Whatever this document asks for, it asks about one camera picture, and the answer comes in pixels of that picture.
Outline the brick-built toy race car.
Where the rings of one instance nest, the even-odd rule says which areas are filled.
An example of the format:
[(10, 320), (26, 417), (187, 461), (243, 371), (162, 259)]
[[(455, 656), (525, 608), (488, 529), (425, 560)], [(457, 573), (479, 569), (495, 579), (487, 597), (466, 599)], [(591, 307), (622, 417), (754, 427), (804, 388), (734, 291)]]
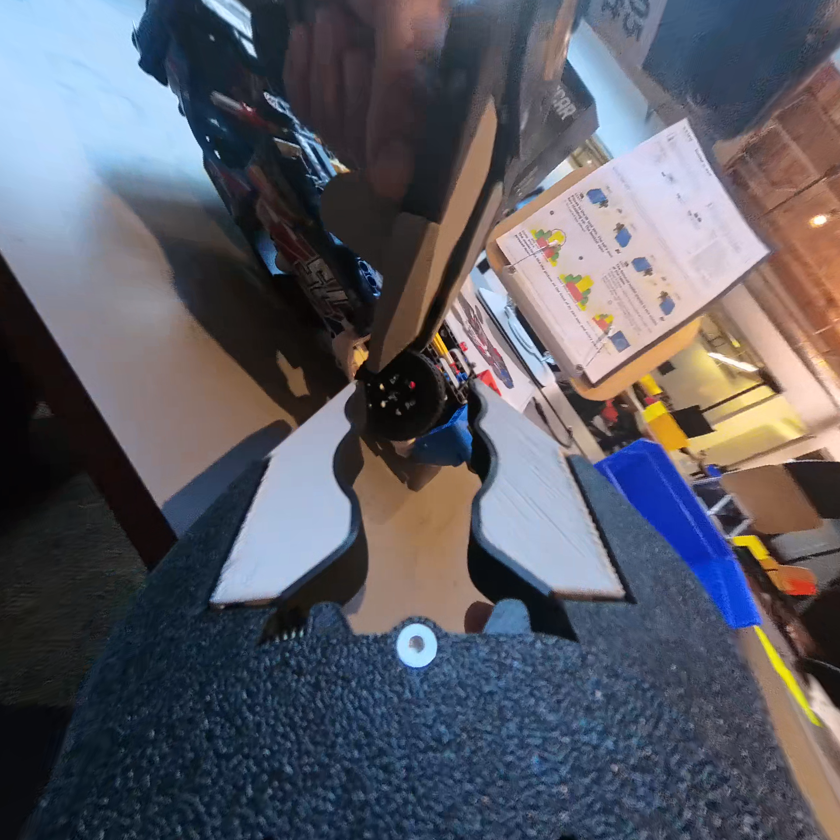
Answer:
[[(282, 74), (289, 23), (300, 2), (146, 2), (132, 41), (143, 72), (175, 94), (206, 173), (266, 267), (294, 277), (310, 320), (353, 381), (369, 356), (382, 276), (325, 227), (327, 184), (346, 167), (292, 111)], [(395, 455), (428, 467), (471, 456), (468, 367), (436, 332), (405, 350), (443, 373), (447, 399), (425, 435), (393, 442)]]

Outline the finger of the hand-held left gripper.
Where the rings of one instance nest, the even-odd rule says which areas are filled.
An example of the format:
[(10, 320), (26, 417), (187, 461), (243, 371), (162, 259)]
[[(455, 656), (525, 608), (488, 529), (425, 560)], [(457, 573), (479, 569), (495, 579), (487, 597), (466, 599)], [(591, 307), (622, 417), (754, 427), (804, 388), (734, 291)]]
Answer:
[(489, 228), (499, 207), (500, 188), (487, 188), (497, 135), (498, 118), (493, 98), (478, 112), (475, 128), (458, 163), (455, 185), (438, 224), (432, 263), (437, 288), (423, 323), (423, 343), (431, 342), (457, 296), (482, 245), (480, 234)]
[(441, 227), (401, 212), (385, 244), (383, 286), (375, 308), (367, 368), (379, 373), (421, 332), (438, 289)]

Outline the black monitor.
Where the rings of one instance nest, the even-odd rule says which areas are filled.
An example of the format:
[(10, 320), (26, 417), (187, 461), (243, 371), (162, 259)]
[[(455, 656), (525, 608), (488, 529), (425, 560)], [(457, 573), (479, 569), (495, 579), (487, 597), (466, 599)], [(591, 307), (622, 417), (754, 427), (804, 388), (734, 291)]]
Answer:
[(796, 459), (784, 464), (821, 519), (839, 519), (839, 462)]

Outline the blue plastic bin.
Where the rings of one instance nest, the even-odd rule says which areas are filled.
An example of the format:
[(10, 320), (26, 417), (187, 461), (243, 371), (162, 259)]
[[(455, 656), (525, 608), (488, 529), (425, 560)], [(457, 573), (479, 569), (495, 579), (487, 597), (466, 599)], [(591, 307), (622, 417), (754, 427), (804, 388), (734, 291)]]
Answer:
[(639, 439), (595, 469), (688, 564), (730, 627), (762, 624), (735, 552), (660, 444)]

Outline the person's left hand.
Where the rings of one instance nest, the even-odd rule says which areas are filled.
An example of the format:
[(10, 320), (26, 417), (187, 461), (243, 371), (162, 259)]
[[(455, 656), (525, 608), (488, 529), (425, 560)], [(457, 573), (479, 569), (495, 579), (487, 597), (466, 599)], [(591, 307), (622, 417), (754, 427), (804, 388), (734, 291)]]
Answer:
[(426, 63), (442, 48), (452, 2), (314, 2), (290, 27), (283, 67), (298, 119), (374, 194), (399, 203), (427, 105)]

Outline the black toy tyre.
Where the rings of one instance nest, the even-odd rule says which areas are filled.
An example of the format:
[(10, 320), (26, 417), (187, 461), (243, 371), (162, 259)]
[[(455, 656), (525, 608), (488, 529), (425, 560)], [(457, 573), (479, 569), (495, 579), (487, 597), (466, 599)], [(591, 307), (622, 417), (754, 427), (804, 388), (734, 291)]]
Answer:
[(423, 436), (444, 411), (444, 375), (421, 352), (400, 352), (378, 372), (362, 363), (356, 379), (364, 386), (366, 426), (378, 438), (400, 442)]

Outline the block instruction sheet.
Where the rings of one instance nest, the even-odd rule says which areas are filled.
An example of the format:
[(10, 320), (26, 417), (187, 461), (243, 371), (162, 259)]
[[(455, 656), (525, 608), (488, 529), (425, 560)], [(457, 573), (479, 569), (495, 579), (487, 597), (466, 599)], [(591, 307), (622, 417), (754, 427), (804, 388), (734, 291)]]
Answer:
[(487, 242), (499, 279), (564, 373), (591, 386), (691, 324), (771, 253), (682, 119)]

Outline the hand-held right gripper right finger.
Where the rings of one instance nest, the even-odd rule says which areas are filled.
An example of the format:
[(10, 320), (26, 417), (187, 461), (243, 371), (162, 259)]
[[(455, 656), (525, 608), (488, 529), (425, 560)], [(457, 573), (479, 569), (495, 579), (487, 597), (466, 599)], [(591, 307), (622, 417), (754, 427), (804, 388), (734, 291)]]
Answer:
[(470, 535), (552, 600), (621, 601), (625, 588), (560, 443), (482, 381), (469, 390)]

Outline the grey desk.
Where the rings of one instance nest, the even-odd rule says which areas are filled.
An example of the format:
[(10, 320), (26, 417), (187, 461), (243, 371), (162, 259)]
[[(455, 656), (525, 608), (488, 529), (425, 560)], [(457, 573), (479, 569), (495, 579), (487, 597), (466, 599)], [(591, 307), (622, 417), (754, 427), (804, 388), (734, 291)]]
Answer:
[(256, 369), (274, 327), (221, 204), (160, 96), (133, 100), (107, 2), (2, 6), (2, 335), (68, 424), (143, 562), (201, 515), (292, 411)]

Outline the car instruction booklet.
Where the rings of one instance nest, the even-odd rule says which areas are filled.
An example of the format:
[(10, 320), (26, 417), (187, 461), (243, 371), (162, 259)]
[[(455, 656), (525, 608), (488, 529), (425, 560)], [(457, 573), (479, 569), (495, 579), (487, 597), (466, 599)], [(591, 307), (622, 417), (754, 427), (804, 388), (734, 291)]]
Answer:
[(524, 412), (537, 387), (470, 280), (462, 286), (445, 322), (476, 376), (488, 373), (501, 397), (520, 413)]

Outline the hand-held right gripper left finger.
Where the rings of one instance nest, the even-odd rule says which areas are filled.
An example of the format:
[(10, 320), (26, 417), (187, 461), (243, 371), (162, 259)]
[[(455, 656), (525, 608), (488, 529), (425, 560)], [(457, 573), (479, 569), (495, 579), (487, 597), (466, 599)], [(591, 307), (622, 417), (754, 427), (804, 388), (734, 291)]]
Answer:
[(346, 385), (269, 455), (210, 596), (212, 606), (289, 601), (364, 547), (354, 484), (364, 466), (358, 382)]

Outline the cardboard sheet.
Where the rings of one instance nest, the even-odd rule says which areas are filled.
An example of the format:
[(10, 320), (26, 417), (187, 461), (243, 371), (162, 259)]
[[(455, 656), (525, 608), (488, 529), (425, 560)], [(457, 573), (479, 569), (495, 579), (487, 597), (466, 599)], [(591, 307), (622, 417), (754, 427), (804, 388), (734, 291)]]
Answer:
[(761, 534), (811, 531), (823, 525), (786, 465), (730, 471), (720, 477), (720, 483)]

